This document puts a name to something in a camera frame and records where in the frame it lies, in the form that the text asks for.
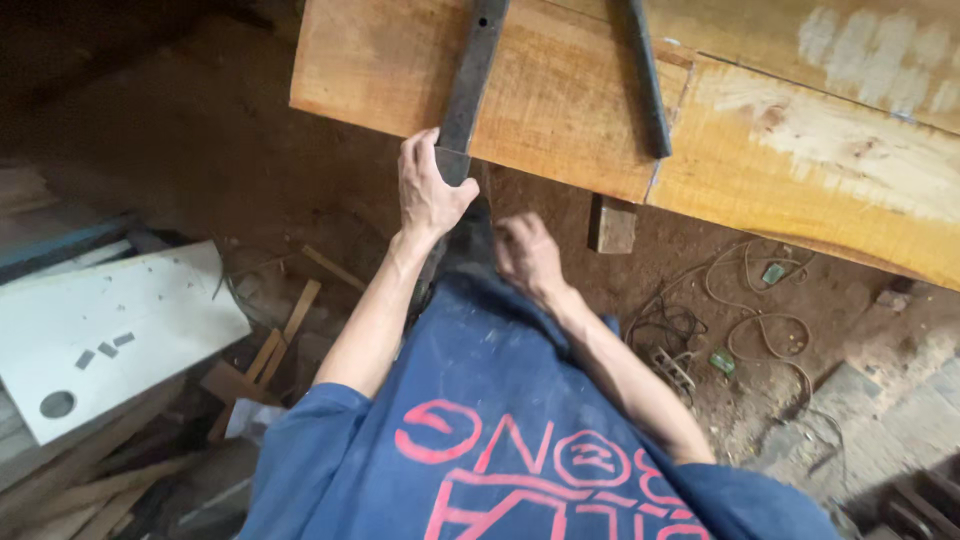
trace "round hole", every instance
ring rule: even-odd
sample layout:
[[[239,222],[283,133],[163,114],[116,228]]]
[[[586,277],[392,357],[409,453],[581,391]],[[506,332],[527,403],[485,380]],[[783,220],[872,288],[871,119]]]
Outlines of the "round hole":
[[[54,392],[40,402],[40,414],[47,418],[63,418],[73,410],[77,398],[66,390]]]

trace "white board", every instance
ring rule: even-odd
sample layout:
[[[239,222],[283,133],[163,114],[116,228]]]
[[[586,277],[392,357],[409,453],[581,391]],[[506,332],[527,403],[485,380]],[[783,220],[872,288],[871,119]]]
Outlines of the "white board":
[[[250,333],[213,242],[0,287],[0,379],[46,444]],[[132,333],[133,341],[114,345]],[[107,343],[110,357],[98,350]],[[77,363],[92,352],[84,369]],[[73,409],[40,404],[66,391]]]

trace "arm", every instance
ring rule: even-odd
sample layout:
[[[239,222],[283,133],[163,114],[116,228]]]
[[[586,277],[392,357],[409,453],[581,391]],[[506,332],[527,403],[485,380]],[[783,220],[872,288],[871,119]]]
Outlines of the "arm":
[[[441,178],[434,154],[439,136],[440,128],[434,128],[400,145],[400,232],[324,358],[315,384],[338,382],[373,397],[387,378],[420,269],[479,193],[474,179],[452,187]]]
[[[500,274],[564,329],[581,367],[611,402],[653,435],[677,464],[714,463],[696,420],[670,388],[566,283],[560,251],[534,213],[497,222]]]

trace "green object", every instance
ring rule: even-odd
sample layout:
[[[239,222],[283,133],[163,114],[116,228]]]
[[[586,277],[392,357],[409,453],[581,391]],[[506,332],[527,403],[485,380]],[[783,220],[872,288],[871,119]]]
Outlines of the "green object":
[[[772,285],[778,282],[780,278],[783,277],[783,274],[786,274],[786,270],[784,270],[782,266],[774,262],[769,267],[767,267],[767,271],[763,273],[763,280]]]
[[[733,373],[733,368],[736,365],[733,363],[733,356],[730,354],[725,347],[717,347],[713,354],[710,355],[710,364],[724,372],[727,377]]]

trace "dark metal bar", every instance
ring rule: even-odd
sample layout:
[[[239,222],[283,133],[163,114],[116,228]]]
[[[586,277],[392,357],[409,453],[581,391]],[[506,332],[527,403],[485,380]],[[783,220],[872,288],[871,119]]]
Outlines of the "dark metal bar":
[[[630,0],[630,9],[633,16],[628,24],[636,57],[636,75],[640,80],[642,121],[646,128],[650,153],[658,160],[669,158],[673,154],[670,129],[663,113],[660,81],[657,79],[657,66],[654,62],[653,47],[650,45],[650,31],[643,14],[642,0]]]
[[[476,0],[437,146],[466,154],[510,0]]]

